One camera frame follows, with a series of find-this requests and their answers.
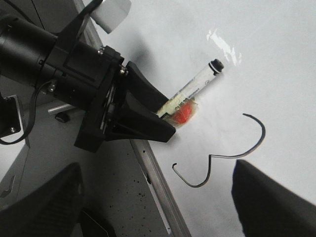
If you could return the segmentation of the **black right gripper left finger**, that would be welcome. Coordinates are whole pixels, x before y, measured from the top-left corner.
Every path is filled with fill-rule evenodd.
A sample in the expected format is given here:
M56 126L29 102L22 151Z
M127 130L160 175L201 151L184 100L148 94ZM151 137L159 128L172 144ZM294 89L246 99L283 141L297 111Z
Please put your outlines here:
M0 212L2 237L69 237L83 206L83 180L72 163Z

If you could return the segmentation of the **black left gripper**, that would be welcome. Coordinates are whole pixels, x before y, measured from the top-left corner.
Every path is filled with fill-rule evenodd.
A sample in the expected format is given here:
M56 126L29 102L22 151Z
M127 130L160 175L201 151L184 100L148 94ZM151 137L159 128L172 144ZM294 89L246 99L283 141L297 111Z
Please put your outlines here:
M75 146L96 152L102 142L120 139L141 139L168 142L176 129L155 113L168 98L156 89L129 61L128 90L112 118L105 135L103 106L120 64L124 59L111 47L95 49L79 41L90 15L100 7L111 6L108 0L93 0L59 33L52 36L51 49L45 60L48 79L56 82L53 96L85 110Z

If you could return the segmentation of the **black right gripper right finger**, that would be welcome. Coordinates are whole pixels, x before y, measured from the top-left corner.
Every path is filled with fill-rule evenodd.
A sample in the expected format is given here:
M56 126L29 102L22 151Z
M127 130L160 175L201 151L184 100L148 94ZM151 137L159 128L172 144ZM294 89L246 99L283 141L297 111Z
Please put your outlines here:
M316 207L245 160L237 160L232 197L247 237L314 237Z

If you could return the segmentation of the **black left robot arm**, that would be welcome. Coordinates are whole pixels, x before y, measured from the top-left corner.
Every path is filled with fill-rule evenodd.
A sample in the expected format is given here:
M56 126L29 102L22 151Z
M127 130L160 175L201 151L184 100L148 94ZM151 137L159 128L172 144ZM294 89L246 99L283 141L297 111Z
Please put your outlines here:
M105 9L105 18L121 22L128 0L93 0L54 35L6 12L0 14L0 73L35 88L26 134L35 122L37 95L46 92L85 111L75 146L95 152L104 141L143 139L167 142L175 128L159 118L167 98L133 62L109 46L80 41L90 17Z

